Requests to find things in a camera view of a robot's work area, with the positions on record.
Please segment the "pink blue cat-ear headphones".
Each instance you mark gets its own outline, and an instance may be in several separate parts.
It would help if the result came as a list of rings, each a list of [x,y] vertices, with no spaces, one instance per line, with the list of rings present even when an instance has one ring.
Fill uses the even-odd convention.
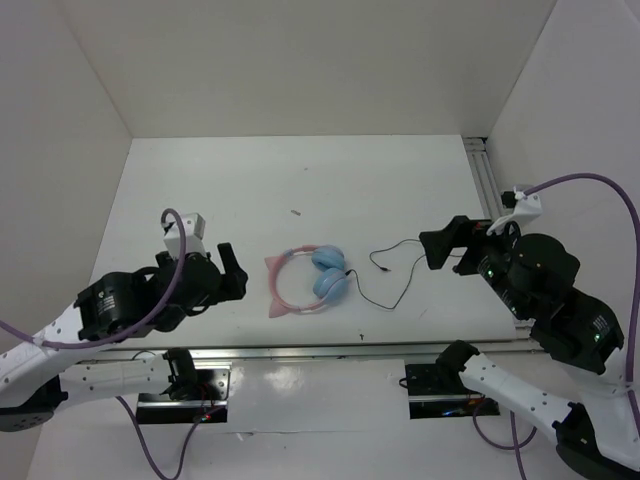
[[[321,272],[313,285],[316,301],[304,306],[290,304],[278,292],[277,279],[280,270],[296,256],[309,254],[313,265]],[[278,318],[284,315],[307,314],[320,310],[338,301],[348,288],[346,260],[341,249],[333,245],[303,245],[285,250],[278,256],[264,259],[268,270],[268,287],[272,297],[268,316]]]

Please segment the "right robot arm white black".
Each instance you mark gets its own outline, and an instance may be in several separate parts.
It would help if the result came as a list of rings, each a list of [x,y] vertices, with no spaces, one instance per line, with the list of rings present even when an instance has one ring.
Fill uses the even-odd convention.
[[[460,276],[480,276],[530,337],[561,364],[579,391],[576,402],[506,372],[468,342],[457,340],[437,358],[436,379],[448,392],[481,393],[547,436],[562,461],[586,479],[636,479],[639,429],[625,380],[625,337],[610,307],[574,286],[579,260],[545,234],[522,234],[510,221],[499,234],[488,220],[454,217],[419,240],[432,270],[452,250]]]

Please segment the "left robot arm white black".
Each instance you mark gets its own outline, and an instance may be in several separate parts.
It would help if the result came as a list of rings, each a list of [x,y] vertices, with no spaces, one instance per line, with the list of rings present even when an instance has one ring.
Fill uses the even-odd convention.
[[[183,400],[197,392],[191,354],[170,348],[148,359],[91,364],[95,354],[129,338],[173,331],[185,318],[222,302],[242,299],[247,273],[230,244],[219,245],[216,266],[208,253],[178,261],[167,252],[156,265],[112,272],[87,287],[63,314],[28,341],[1,356],[1,429],[19,432],[56,412],[113,396],[164,395]]]

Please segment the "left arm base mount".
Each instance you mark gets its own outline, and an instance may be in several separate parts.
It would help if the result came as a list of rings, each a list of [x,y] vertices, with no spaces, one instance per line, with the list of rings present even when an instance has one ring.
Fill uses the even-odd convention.
[[[198,363],[187,349],[161,355],[170,367],[171,387],[163,393],[140,393],[135,417],[142,425],[222,424],[228,419],[231,367]]]

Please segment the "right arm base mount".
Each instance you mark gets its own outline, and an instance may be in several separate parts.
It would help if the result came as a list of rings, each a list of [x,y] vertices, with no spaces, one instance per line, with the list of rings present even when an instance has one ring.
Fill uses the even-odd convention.
[[[499,415],[494,400],[449,379],[436,364],[406,364],[398,383],[407,391],[412,420]]]

